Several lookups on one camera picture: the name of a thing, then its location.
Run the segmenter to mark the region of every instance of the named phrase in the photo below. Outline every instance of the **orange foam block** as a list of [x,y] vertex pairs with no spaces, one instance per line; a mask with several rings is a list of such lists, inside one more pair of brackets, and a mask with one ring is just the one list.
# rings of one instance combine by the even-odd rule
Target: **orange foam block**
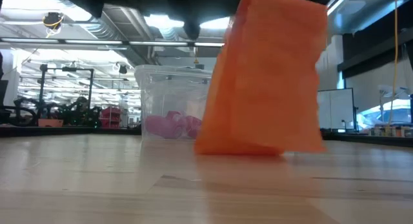
[[195,151],[323,151],[315,64],[326,37],[323,5],[241,0],[217,59]]

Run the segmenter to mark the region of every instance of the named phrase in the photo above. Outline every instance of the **plastic bin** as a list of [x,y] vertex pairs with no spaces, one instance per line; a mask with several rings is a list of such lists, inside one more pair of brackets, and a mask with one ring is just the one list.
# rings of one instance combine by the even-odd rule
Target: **plastic bin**
[[137,66],[143,141],[195,140],[211,76],[211,72],[195,68]]

